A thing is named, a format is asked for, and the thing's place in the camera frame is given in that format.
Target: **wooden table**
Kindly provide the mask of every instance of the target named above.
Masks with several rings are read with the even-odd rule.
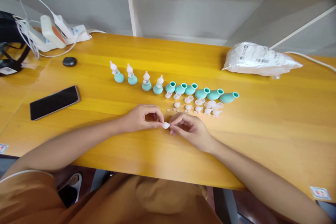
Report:
[[[336,75],[304,58],[304,67],[270,77],[220,71],[229,48],[93,34],[67,54],[78,59],[74,68],[63,56],[29,55],[33,69],[0,78],[0,143],[7,155],[22,156],[49,138],[73,128],[126,114],[139,103],[157,104],[165,120],[173,112],[172,98],[141,89],[147,70],[152,85],[162,74],[164,85],[197,83],[200,88],[237,91],[219,118],[199,115],[211,134],[293,183],[312,198],[309,186],[328,190],[336,201]],[[58,54],[54,50],[50,55]],[[336,65],[336,58],[319,57]],[[118,84],[109,61],[127,76],[129,63],[138,84]],[[38,121],[30,121],[29,103],[72,85],[82,101]],[[74,164],[209,186],[243,189],[243,184],[214,157],[163,129],[122,134],[85,153]]]

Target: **person's right hand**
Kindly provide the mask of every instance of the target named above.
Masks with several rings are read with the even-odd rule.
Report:
[[[196,116],[179,112],[170,119],[169,124],[170,134],[182,136],[201,151],[211,152],[217,142]]]

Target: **human hand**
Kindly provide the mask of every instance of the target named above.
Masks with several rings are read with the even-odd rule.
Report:
[[[170,119],[169,124],[170,134],[179,134],[201,151],[211,152],[218,142],[196,116],[179,112]]]
[[[150,120],[146,121],[145,116],[148,115]],[[139,104],[131,110],[127,115],[120,118],[121,128],[124,132],[135,132],[149,128],[163,127],[163,114],[156,105]]]

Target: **person's left hand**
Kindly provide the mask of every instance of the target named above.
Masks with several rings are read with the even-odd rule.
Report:
[[[135,132],[149,128],[163,128],[163,114],[156,105],[139,104],[127,115],[120,118],[124,132]]]

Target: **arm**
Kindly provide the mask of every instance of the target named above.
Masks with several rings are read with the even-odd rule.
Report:
[[[226,166],[261,202],[300,224],[331,224],[329,216],[307,195],[266,167],[213,138],[195,116],[177,113],[170,133],[179,134]]]
[[[153,121],[145,120],[148,114]],[[119,119],[75,129],[48,140],[19,158],[1,179],[29,169],[47,172],[60,170],[110,137],[124,132],[163,127],[163,123],[163,114],[158,106],[138,105]]]

